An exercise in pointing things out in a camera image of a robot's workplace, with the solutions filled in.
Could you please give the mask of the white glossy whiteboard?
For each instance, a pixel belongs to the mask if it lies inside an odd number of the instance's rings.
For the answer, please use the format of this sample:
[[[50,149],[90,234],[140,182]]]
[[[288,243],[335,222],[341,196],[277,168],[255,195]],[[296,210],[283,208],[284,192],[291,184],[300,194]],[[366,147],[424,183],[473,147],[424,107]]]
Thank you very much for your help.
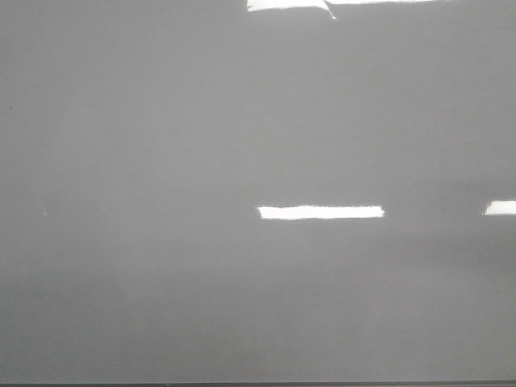
[[[515,378],[515,4],[1,4],[4,383]]]

